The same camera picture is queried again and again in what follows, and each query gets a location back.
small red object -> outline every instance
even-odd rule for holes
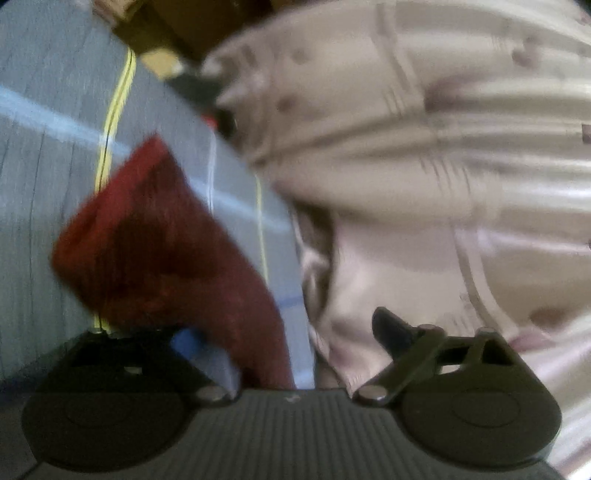
[[[217,119],[211,115],[202,115],[201,119],[205,122],[205,124],[211,128],[212,130],[217,130],[218,124]]]
[[[294,388],[265,283],[157,136],[74,216],[52,264],[113,327],[196,327],[228,351],[250,386]]]

brown cardboard box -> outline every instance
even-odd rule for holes
[[[271,5],[275,11],[279,11],[285,7],[290,7],[295,3],[297,3],[295,0],[271,0]]]
[[[213,47],[273,9],[270,0],[151,0],[160,18],[202,59]]]
[[[132,18],[144,3],[145,0],[94,0],[93,9],[110,25],[116,25]]]
[[[158,15],[151,3],[145,3],[132,18],[122,21],[113,29],[115,35],[129,45],[137,55],[167,48],[186,55],[190,48]]]

ribbed black plastic surface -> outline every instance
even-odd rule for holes
[[[81,474],[40,466],[30,480],[559,480],[548,465],[476,472],[412,444],[391,414],[343,391],[246,391],[201,411],[172,448],[140,466]]]

metal rivet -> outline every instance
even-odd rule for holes
[[[208,385],[197,390],[197,398],[208,403],[215,403],[224,400],[228,397],[228,392],[225,388],[219,385]]]
[[[381,385],[364,385],[358,393],[361,398],[372,401],[380,401],[388,396],[388,390]]]

dark red towel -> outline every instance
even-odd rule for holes
[[[61,233],[52,262],[112,326],[197,327],[257,386],[293,388],[269,291],[157,136],[82,207]]]

